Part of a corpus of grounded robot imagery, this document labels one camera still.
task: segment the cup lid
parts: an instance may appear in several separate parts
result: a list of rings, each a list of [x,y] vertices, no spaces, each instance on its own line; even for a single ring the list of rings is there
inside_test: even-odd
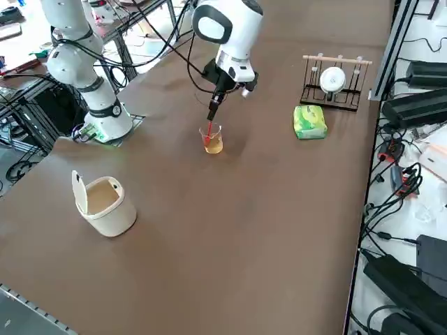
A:
[[[75,170],[71,173],[71,185],[73,187],[73,193],[75,194],[76,203],[81,211],[87,214],[87,189],[81,176]]]

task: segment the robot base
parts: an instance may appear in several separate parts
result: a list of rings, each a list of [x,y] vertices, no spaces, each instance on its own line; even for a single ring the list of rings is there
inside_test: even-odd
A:
[[[122,112],[118,117],[93,117],[90,113],[85,116],[85,125],[91,124],[95,127],[95,140],[106,143],[130,133],[133,128],[131,115],[123,104],[121,108]]]

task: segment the metal frame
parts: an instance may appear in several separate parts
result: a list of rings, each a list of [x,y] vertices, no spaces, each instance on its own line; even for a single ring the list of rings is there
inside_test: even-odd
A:
[[[383,53],[381,65],[377,70],[377,77],[371,90],[370,100],[381,101],[386,93],[388,85],[394,76],[394,67],[400,48],[418,3],[419,0],[402,0],[400,3],[393,27],[391,28],[390,38]]]
[[[0,284],[0,292],[3,293],[3,295],[5,295],[6,297],[21,303],[23,306],[26,306],[34,313],[37,313],[42,318],[46,319],[48,322],[55,324],[56,326],[58,326],[58,328],[60,328],[60,330],[66,332],[67,334],[70,334],[70,335],[78,334],[75,331],[73,331],[69,326],[63,324],[58,319],[56,319],[54,316],[51,316],[50,314],[46,313],[43,309],[37,307],[35,304],[33,304],[29,300],[25,299],[23,296],[19,295],[17,292],[11,290],[6,285]]]

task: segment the black power adapter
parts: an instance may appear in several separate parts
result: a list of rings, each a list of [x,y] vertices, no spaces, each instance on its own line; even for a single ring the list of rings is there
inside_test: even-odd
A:
[[[415,276],[391,255],[368,259],[363,272],[400,308],[415,326],[427,335],[447,334],[447,300]]]
[[[447,63],[412,61],[406,70],[410,87],[440,89],[447,87]]]

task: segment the orange liquid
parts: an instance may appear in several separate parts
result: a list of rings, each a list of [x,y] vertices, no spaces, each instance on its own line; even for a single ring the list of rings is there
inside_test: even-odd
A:
[[[205,151],[209,154],[218,154],[224,148],[221,135],[217,135],[214,138],[210,138],[205,141]]]

